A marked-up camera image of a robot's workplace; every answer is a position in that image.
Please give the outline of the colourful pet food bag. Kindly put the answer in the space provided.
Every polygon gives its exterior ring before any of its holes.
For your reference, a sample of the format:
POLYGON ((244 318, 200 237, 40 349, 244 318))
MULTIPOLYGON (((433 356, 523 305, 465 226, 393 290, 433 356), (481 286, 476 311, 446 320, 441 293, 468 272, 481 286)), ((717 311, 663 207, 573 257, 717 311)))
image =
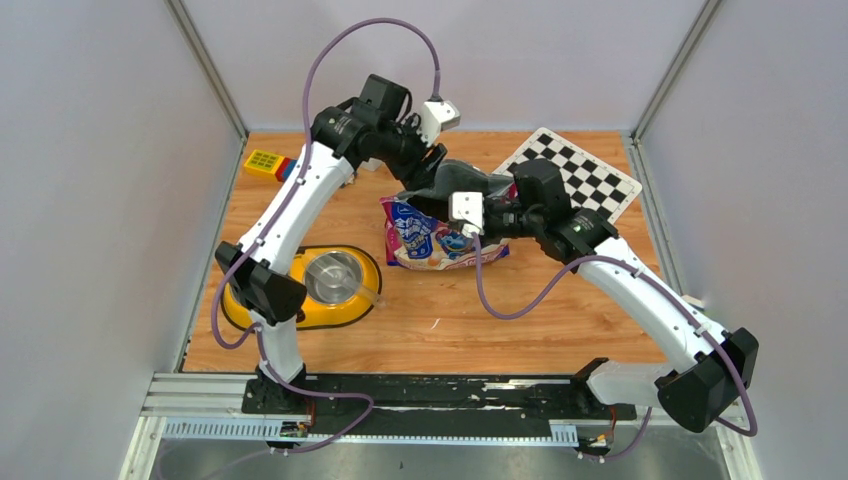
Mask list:
POLYGON ((385 254, 390 266, 445 271, 472 266, 473 241, 449 224, 448 199, 455 192, 512 199, 512 177, 486 173, 460 160, 441 163, 429 188, 380 199, 385 214, 385 254))

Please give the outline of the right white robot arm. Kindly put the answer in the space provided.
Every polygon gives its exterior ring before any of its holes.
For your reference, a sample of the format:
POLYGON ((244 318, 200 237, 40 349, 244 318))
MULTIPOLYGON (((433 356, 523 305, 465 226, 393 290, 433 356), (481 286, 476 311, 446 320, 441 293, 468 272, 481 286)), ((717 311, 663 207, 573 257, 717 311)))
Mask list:
POLYGON ((600 359, 581 372, 571 403, 584 417, 616 404, 663 409, 679 426, 700 433, 718 422, 753 437, 758 421, 748 393, 759 342, 745 328, 728 330, 684 301, 631 249, 598 211, 578 208, 559 169, 536 158, 512 170, 516 195, 468 201, 469 234, 484 240, 531 238, 548 257, 611 298, 655 342, 659 364, 600 359))

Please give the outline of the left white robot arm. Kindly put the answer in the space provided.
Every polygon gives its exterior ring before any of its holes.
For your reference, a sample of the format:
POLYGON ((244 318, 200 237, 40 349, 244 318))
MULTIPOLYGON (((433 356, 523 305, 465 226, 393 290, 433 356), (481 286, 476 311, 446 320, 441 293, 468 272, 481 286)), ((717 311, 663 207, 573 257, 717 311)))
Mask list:
POLYGON ((382 161, 407 189, 429 187, 447 153, 438 136, 460 122, 459 109, 434 93, 417 112, 410 91, 376 74, 356 97, 308 117, 306 139, 290 176, 256 223, 235 243, 222 241, 215 259, 223 286, 245 308, 247 332, 259 347, 258 382, 283 413, 318 392, 304 385, 306 367, 297 321, 307 287, 290 268, 306 233, 342 185, 368 160, 382 161))

